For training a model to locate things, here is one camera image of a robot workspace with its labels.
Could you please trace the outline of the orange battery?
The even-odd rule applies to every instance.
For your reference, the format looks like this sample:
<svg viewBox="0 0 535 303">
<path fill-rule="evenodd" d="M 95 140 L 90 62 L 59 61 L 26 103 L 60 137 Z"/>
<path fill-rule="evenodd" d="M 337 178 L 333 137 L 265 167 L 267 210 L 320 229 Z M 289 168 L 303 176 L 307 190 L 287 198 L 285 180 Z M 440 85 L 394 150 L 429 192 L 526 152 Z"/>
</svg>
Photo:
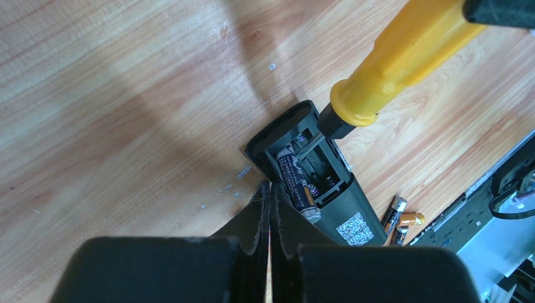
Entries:
<svg viewBox="0 0 535 303">
<path fill-rule="evenodd" d="M 400 217 L 399 223 L 396 225 L 398 226 L 415 226 L 415 225 L 422 225 L 425 222 L 425 216 L 422 213 L 403 213 Z"/>
</svg>

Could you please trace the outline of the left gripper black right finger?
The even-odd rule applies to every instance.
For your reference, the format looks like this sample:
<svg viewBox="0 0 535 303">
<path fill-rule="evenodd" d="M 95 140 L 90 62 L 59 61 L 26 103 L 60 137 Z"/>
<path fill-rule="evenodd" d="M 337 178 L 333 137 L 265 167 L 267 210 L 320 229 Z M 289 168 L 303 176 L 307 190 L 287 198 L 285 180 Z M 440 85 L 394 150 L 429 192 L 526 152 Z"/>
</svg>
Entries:
<svg viewBox="0 0 535 303">
<path fill-rule="evenodd" d="M 324 298 L 320 276 L 302 250 L 337 244 L 296 210 L 280 182 L 270 192 L 271 281 L 274 302 L 319 302 Z"/>
</svg>

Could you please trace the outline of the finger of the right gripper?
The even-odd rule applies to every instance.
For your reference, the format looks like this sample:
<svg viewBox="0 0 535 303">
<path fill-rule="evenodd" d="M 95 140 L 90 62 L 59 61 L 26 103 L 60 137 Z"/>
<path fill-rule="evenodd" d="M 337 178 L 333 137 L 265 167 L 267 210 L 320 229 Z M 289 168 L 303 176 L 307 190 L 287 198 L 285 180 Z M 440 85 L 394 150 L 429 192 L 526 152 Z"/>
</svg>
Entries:
<svg viewBox="0 0 535 303">
<path fill-rule="evenodd" d="M 470 23 L 534 29 L 534 0 L 465 0 L 462 14 Z"/>
</svg>

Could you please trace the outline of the black battery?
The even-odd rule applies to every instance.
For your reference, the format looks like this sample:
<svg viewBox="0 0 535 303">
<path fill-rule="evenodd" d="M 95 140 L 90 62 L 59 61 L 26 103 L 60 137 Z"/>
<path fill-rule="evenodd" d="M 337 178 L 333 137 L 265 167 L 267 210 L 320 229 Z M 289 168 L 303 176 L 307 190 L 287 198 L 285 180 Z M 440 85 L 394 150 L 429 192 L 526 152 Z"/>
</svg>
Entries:
<svg viewBox="0 0 535 303">
<path fill-rule="evenodd" d="M 386 236 L 389 236 L 399 223 L 400 217 L 403 214 L 407 204 L 408 201 L 405 198 L 400 196 L 394 197 L 392 204 L 381 220 L 381 224 L 384 228 Z"/>
<path fill-rule="evenodd" d="M 408 231 L 409 231 L 409 226 L 396 227 L 393 233 L 390 245 L 391 246 L 403 246 Z"/>
</svg>

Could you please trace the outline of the black remote control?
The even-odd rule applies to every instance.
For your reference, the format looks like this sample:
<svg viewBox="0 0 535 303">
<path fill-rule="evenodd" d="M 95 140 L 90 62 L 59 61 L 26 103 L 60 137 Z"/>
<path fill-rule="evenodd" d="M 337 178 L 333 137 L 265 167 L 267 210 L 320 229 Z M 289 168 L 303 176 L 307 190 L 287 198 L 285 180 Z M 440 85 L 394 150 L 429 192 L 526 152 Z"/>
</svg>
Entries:
<svg viewBox="0 0 535 303">
<path fill-rule="evenodd" d="M 290 107 L 259 131 L 245 153 L 270 180 L 281 179 L 276 154 L 285 145 L 301 150 L 319 131 L 319 112 L 310 100 Z M 315 226 L 332 241 L 345 246 L 381 246 L 387 234 L 337 144 L 319 143 L 300 159 L 303 176 L 320 210 Z"/>
</svg>

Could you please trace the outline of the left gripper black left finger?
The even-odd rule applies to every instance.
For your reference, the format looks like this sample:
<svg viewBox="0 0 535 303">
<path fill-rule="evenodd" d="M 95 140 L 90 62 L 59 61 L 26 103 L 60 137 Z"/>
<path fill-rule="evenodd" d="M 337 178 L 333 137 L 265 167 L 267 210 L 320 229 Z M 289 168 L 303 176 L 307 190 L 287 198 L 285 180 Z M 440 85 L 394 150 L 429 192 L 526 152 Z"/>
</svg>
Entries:
<svg viewBox="0 0 535 303">
<path fill-rule="evenodd" d="M 269 254 L 270 182 L 258 185 L 248 204 L 212 237 L 236 243 L 230 302 L 264 302 Z"/>
</svg>

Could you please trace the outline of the yellow handled screwdriver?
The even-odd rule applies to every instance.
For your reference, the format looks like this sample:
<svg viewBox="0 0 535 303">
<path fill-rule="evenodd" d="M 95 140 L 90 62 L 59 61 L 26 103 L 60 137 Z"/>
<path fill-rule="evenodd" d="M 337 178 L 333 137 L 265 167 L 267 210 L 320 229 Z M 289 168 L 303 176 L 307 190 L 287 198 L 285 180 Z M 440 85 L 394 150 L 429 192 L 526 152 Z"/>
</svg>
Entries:
<svg viewBox="0 0 535 303">
<path fill-rule="evenodd" d="M 464 1 L 408 1 L 375 40 L 371 53 L 337 82 L 320 113 L 316 134 L 298 153 L 304 158 L 322 141 L 342 139 L 366 127 L 405 88 L 419 83 L 486 30 L 468 22 Z"/>
</svg>

